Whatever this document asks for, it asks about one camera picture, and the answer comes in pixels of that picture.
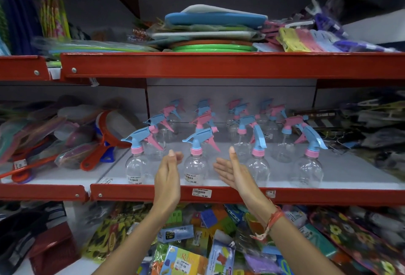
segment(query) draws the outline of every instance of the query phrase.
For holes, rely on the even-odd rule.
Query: red metal shelf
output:
[[[154,198],[154,186],[148,185],[92,184],[90,188],[92,200],[153,201]],[[193,189],[197,188],[212,190],[211,198],[193,196]],[[394,206],[405,204],[404,190],[261,188],[261,191],[277,204],[339,206]],[[243,203],[238,192],[230,187],[202,186],[181,186],[181,201],[229,204]]]
[[[0,57],[1,81],[51,80],[45,58],[40,56]]]
[[[67,78],[405,79],[405,53],[65,53]]]
[[[0,200],[88,201],[84,186],[0,184]]]

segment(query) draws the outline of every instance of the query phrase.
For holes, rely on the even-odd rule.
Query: floral pouch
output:
[[[319,207],[311,214],[310,221],[342,251],[373,273],[405,274],[405,262],[399,251],[344,214]]]

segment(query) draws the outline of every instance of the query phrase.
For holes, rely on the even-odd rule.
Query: human hand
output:
[[[169,150],[163,157],[155,176],[154,209],[172,213],[180,200],[180,175],[177,165],[183,160],[182,152]]]
[[[260,191],[247,167],[239,163],[233,146],[229,148],[229,158],[230,160],[217,158],[217,162],[213,164],[214,170],[220,175],[222,181],[239,192],[249,211],[262,224],[266,224],[267,215],[260,214],[266,209],[275,210],[275,206]]]

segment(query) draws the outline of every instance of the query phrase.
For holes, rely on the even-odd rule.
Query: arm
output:
[[[266,227],[276,207],[257,187],[245,165],[240,165],[235,149],[229,149],[230,161],[217,158],[214,169],[220,179],[236,189],[246,207]],[[270,237],[296,275],[344,275],[286,218],[278,219]]]
[[[159,230],[180,200],[180,176],[177,164],[183,159],[182,153],[169,151],[160,163],[155,177],[155,199],[149,214],[139,223],[92,275],[134,275]]]

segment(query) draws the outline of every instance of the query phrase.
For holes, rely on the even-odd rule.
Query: flower print bag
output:
[[[402,254],[344,214],[318,207],[310,221],[358,263],[378,275],[405,274]]]

